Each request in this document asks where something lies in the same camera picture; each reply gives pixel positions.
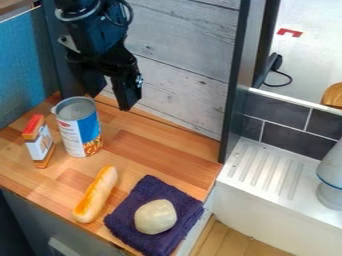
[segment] whitewashed wood wall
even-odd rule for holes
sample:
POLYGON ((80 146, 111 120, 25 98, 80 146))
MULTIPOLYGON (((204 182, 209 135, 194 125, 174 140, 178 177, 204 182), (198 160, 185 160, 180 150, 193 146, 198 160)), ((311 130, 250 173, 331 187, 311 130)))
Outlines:
MULTIPOLYGON (((239 0, 129 0, 127 48, 145 78, 138 108, 219 139, 239 0)), ((114 97, 111 85, 102 94, 114 97)))

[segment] red sign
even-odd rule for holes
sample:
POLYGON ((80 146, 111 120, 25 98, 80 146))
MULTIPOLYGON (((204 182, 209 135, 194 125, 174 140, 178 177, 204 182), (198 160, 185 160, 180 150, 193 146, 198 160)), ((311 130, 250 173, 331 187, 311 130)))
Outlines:
POLYGON ((300 32, 300 31, 294 31, 294 30, 291 30, 291 29, 287 29, 287 28, 281 28, 279 29, 279 31, 277 32, 278 35, 284 35, 285 33, 291 33, 292 34, 292 37, 300 37, 303 32, 300 32))

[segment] tile backsplash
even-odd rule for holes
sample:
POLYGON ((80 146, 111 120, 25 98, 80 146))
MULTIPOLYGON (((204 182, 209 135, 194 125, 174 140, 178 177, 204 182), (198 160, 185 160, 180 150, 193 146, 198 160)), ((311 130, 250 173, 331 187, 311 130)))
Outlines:
POLYGON ((342 116, 250 92, 242 136, 322 160, 342 136, 342 116))

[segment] blue can label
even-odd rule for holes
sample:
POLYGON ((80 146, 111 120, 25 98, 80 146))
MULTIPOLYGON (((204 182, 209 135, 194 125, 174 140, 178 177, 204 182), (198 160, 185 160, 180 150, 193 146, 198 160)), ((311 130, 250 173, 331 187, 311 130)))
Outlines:
POLYGON ((98 114, 77 121, 58 119, 64 146, 69 155, 86 157, 94 155, 103 145, 98 114))

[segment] wooden floor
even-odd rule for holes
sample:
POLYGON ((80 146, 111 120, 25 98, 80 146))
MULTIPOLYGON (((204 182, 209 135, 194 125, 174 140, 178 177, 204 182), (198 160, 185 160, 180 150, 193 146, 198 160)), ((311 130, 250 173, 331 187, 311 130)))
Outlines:
POLYGON ((211 217, 190 256, 290 256, 211 217))

